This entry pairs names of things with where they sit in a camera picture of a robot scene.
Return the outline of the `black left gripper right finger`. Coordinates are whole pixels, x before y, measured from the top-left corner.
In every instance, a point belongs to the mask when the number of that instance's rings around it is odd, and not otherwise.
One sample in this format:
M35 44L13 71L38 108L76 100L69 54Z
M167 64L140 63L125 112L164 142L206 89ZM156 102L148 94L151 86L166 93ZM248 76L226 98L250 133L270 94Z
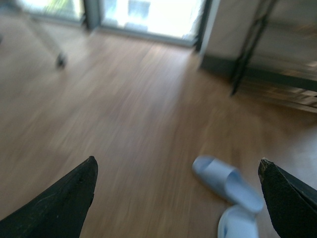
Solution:
M258 176L271 223L281 238L317 236L317 190L266 158Z

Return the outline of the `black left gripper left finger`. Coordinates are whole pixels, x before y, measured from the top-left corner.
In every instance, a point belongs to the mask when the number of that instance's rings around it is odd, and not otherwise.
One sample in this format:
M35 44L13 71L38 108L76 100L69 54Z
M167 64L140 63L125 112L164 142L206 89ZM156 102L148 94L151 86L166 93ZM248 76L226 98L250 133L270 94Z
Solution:
M2 238L78 238L93 202L98 163L90 156L0 222Z

